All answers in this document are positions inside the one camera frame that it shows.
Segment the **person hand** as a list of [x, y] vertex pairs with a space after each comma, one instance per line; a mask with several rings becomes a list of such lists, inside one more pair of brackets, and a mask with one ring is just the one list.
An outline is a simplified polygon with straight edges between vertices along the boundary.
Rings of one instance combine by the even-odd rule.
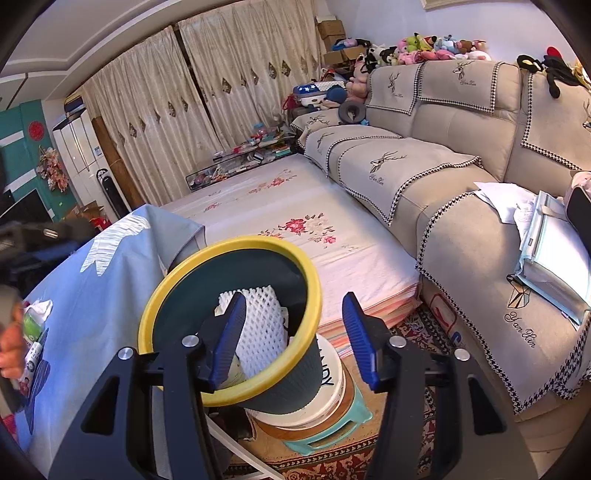
[[28, 347], [23, 337], [23, 313], [22, 303], [15, 303], [11, 323], [1, 333], [1, 375], [9, 380], [19, 380], [24, 371]]

